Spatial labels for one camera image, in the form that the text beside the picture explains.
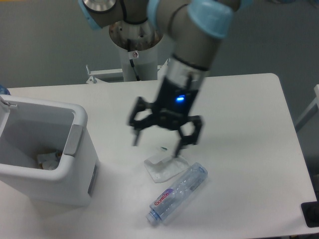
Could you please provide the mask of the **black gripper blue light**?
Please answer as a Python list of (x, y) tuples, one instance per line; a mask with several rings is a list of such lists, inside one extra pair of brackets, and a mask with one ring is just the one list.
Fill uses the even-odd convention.
[[(204, 121), (200, 115), (189, 115), (199, 92), (198, 89), (191, 88), (192, 79), (192, 76), (187, 76), (186, 85), (178, 86), (165, 77), (153, 103), (145, 101), (143, 97), (137, 97), (128, 118), (128, 126), (132, 128), (134, 135), (133, 146), (138, 145), (142, 130), (153, 125), (177, 130), (180, 139), (174, 150), (174, 157), (178, 157), (186, 146), (198, 144)], [(189, 122), (193, 125), (193, 132), (185, 135), (182, 126)]]

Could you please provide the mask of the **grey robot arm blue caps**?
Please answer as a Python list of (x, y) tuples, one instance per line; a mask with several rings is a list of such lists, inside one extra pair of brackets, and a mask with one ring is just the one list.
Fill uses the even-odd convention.
[(189, 112), (209, 71), (233, 15), (249, 0), (81, 0), (85, 19), (94, 30), (109, 28), (120, 50), (125, 81), (151, 80), (158, 64), (152, 55), (164, 35), (175, 47), (154, 102), (138, 97), (128, 124), (139, 136), (157, 125), (177, 131), (175, 155), (197, 144), (201, 116)]

